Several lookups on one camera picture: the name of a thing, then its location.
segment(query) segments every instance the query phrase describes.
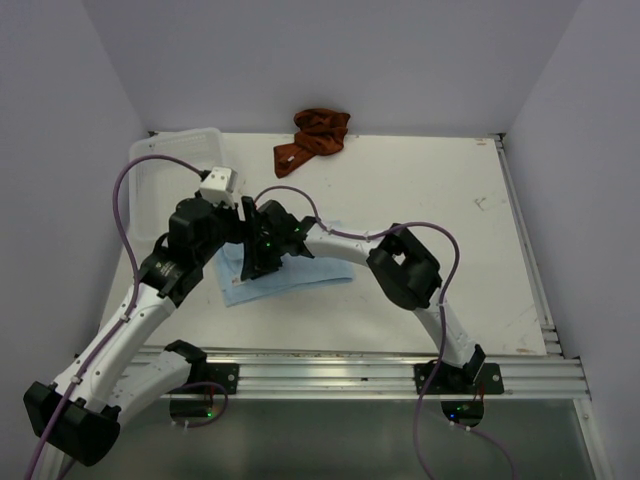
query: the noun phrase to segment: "orange cloth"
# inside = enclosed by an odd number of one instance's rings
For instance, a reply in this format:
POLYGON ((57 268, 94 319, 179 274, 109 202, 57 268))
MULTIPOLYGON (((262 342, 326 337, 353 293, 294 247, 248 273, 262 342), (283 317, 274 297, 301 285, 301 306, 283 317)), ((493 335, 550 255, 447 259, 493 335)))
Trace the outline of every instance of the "orange cloth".
POLYGON ((300 131, 294 135, 294 143, 273 148, 276 177, 286 177, 316 155, 333 155, 342 150, 349 118, 348 113, 327 108, 296 113, 293 121, 300 131))

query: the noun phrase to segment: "white tabletop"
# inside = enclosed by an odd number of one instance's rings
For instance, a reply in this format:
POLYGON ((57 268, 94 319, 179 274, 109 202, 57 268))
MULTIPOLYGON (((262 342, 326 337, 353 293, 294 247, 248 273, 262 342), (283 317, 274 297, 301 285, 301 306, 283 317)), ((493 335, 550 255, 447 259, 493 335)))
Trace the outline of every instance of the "white tabletop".
MULTIPOLYGON (((225 134, 241 175, 240 193, 255 196, 275 184, 307 191, 327 220, 376 230, 393 222, 427 220, 450 230, 462 262, 448 299, 469 333, 490 355, 544 355, 538 314, 492 140, 349 136, 345 149, 316 157, 278 180, 273 147, 291 135, 225 134)), ((272 192, 298 218, 310 214, 292 192, 272 192)), ((452 263, 446 239, 413 233, 438 258, 452 263)), ((139 261, 152 245, 135 242, 139 261)), ((377 352, 436 351, 410 313, 391 304, 363 267, 345 285, 315 288, 225 308, 212 266, 174 315, 149 338, 164 346, 182 339, 201 347, 377 352)), ((103 322, 131 284, 121 255, 103 322)))

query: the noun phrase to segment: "light blue towel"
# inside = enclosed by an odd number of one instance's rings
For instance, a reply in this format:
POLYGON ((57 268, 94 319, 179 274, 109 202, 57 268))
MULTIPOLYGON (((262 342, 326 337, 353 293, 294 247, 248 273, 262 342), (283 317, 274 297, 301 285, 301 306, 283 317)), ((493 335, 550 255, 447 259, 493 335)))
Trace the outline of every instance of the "light blue towel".
POLYGON ((255 280, 240 280, 244 246, 226 244, 213 257, 227 307, 314 287, 351 282, 353 267, 334 258, 282 257, 280 270, 255 280))

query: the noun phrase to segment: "white enclosure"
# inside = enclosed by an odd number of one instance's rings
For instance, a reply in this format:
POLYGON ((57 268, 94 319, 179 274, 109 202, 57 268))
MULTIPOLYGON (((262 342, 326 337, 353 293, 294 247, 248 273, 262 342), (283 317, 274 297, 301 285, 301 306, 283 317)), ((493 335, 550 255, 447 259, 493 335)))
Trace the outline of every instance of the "white enclosure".
POLYGON ((129 146, 291 133, 314 106, 355 135, 507 134, 564 353, 617 478, 640 476, 638 23, 636 0, 0 0, 2 477, 35 444, 23 392, 98 328, 129 146))

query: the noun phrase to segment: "clear plastic bin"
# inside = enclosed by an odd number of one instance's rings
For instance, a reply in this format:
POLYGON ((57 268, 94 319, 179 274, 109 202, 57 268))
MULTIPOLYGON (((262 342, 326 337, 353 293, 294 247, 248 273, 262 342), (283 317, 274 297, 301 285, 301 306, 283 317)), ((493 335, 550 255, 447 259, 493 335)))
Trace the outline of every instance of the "clear plastic bin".
MULTIPOLYGON (((140 140, 129 149, 129 161, 160 153, 195 167, 231 167, 222 134, 216 128, 160 133, 140 140)), ((155 242, 168 230, 169 217, 180 200, 193 196, 200 179, 193 172, 166 160, 142 162, 129 173, 130 231, 134 240, 155 242)))

